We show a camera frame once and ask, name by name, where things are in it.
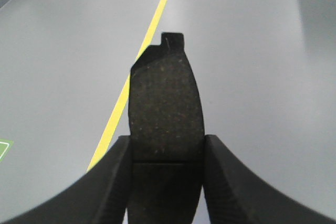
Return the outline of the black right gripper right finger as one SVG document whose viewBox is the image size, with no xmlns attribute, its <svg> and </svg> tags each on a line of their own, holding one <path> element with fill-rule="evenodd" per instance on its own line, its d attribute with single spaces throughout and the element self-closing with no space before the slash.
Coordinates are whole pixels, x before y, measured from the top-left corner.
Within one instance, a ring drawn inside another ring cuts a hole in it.
<svg viewBox="0 0 336 224">
<path fill-rule="evenodd" d="M 216 135 L 205 136 L 204 154 L 211 223 L 335 223 L 258 177 Z"/>
</svg>

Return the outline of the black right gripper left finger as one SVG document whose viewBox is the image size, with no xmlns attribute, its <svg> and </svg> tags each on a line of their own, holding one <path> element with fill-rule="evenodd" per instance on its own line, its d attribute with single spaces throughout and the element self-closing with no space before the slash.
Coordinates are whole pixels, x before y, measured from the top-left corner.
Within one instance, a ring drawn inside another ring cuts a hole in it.
<svg viewBox="0 0 336 224">
<path fill-rule="evenodd" d="M 129 136 L 70 187 L 7 223 L 122 223 L 131 191 Z"/>
</svg>

